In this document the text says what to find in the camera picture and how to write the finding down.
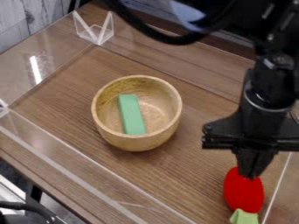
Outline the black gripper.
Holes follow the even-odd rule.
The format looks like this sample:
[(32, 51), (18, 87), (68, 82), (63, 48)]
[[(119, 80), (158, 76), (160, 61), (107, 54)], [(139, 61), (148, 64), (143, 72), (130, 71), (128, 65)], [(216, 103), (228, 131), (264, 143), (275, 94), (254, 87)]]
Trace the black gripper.
[(238, 110), (202, 128), (202, 148), (234, 150), (238, 173), (248, 179), (262, 175), (278, 151), (299, 151), (299, 125), (287, 117), (294, 104), (270, 108), (254, 92), (254, 74), (248, 69)]

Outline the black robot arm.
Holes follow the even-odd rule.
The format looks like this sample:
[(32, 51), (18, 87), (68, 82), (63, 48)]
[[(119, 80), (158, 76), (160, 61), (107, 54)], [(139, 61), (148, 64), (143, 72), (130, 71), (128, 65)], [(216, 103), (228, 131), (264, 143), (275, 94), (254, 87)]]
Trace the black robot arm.
[(171, 0), (183, 26), (200, 33), (227, 30), (251, 40), (238, 110), (203, 126), (202, 147), (230, 149), (238, 172), (252, 179), (278, 152), (299, 151), (299, 125), (289, 117), (299, 101), (299, 0)]

